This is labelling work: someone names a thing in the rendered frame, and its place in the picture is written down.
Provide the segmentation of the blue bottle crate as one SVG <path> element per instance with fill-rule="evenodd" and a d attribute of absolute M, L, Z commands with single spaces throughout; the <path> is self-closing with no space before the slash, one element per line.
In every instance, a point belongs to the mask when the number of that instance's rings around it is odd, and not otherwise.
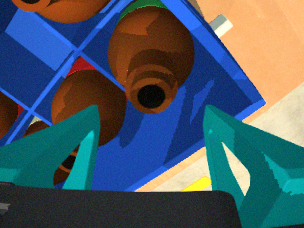
<path fill-rule="evenodd" d="M 66 24 L 38 12 L 26 13 L 12 0 L 0 0 L 0 91 L 24 107 L 0 139 L 0 147 L 21 139 L 34 115 L 53 125 L 53 97 L 79 56 L 125 92 L 110 70 L 107 52 L 122 12 L 134 0 L 118 1 L 111 0 L 86 21 Z M 161 1 L 189 29 L 195 47 L 194 66 L 163 112 L 144 114 L 128 99 L 120 132 L 98 147 L 91 190 L 136 191 L 205 147 L 206 105 L 241 121 L 266 105 L 227 47 L 188 0 Z"/>

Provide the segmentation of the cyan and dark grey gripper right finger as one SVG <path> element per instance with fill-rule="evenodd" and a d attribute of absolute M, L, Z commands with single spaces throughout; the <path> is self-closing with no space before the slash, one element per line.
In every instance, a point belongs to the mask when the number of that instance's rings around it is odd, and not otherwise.
<path fill-rule="evenodd" d="M 242 228 L 304 224 L 304 147 L 206 105 L 203 132 L 212 190 L 233 195 Z M 250 175 L 246 195 L 225 146 Z"/>

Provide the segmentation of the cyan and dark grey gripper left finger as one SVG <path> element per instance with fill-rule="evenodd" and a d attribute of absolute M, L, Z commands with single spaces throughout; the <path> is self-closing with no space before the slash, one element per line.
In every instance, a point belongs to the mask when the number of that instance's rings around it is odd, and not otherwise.
<path fill-rule="evenodd" d="M 56 169 L 80 144 L 64 189 L 91 190 L 100 118 L 91 105 L 66 120 L 0 147 L 0 181 L 55 188 Z"/>

